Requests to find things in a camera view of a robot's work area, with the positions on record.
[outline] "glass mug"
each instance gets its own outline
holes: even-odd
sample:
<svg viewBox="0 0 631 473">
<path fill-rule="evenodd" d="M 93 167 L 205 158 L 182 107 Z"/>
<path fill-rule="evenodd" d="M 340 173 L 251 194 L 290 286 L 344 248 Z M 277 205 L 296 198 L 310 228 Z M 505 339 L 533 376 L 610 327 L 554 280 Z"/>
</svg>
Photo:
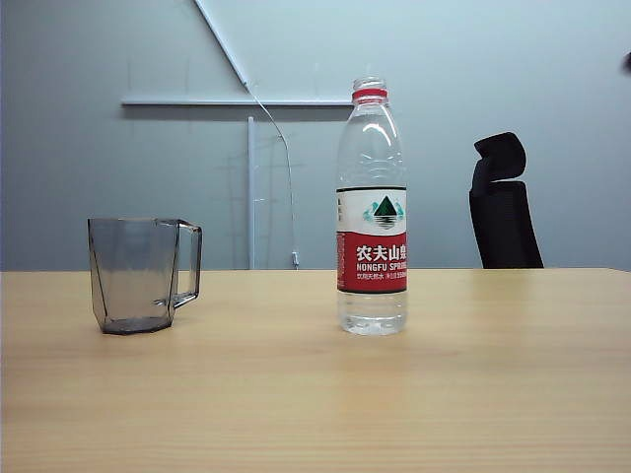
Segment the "glass mug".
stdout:
<svg viewBox="0 0 631 473">
<path fill-rule="evenodd" d="M 187 291 L 177 291 L 180 230 L 191 234 Z M 179 219 L 89 219 L 92 307 L 103 333 L 170 327 L 199 295 L 201 228 Z"/>
</svg>

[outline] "white cable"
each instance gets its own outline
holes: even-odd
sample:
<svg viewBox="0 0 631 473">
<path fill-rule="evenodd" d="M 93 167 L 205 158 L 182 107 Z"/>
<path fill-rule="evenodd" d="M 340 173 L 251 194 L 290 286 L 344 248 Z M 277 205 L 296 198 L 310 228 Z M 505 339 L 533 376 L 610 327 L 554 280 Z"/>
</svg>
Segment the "white cable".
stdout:
<svg viewBox="0 0 631 473">
<path fill-rule="evenodd" d="M 298 259 L 298 248 L 296 246 L 296 206 L 294 203 L 294 181 L 292 178 L 292 164 L 289 159 L 289 144 L 287 143 L 287 138 L 285 138 L 285 135 L 281 131 L 280 127 L 276 123 L 276 120 L 274 120 L 274 117 L 271 115 L 269 110 L 267 110 L 265 105 L 260 102 L 256 94 L 247 86 L 247 83 L 245 83 L 244 86 L 249 94 L 254 98 L 254 101 L 258 103 L 258 106 L 260 106 L 265 114 L 269 117 L 272 124 L 276 128 L 276 131 L 278 131 L 278 136 L 283 141 L 283 145 L 285 145 L 285 157 L 287 159 L 287 176 L 289 180 L 289 206 L 292 214 L 292 264 L 294 265 L 294 269 L 298 269 L 298 267 L 300 266 L 300 261 Z"/>
</svg>

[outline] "office chair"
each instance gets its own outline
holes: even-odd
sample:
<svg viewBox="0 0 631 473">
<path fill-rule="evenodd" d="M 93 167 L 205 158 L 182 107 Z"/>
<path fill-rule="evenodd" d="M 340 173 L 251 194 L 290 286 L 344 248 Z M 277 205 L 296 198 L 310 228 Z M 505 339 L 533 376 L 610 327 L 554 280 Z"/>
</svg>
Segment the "office chair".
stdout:
<svg viewBox="0 0 631 473">
<path fill-rule="evenodd" d="M 484 268 L 542 268 L 530 221 L 526 185 L 526 151 L 511 132 L 475 143 L 482 159 L 475 165 L 469 209 Z"/>
</svg>

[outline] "water bottle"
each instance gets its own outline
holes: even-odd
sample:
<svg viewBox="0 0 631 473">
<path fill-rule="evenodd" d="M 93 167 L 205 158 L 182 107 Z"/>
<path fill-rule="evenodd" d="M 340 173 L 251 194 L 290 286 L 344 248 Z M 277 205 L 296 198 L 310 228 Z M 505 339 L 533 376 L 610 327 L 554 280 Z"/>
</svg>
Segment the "water bottle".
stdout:
<svg viewBox="0 0 631 473">
<path fill-rule="evenodd" d="M 337 160 L 337 311 L 344 330 L 388 335 L 407 316 L 405 167 L 386 82 L 357 79 L 353 105 Z"/>
</svg>

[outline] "red bottle label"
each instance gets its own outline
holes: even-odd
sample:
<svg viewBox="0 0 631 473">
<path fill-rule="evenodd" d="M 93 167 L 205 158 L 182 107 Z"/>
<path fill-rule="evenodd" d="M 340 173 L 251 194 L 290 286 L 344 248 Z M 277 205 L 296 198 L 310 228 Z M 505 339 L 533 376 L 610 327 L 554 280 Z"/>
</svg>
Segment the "red bottle label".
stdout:
<svg viewBox="0 0 631 473">
<path fill-rule="evenodd" d="M 397 293 L 407 287 L 404 187 L 337 191 L 337 289 Z"/>
</svg>

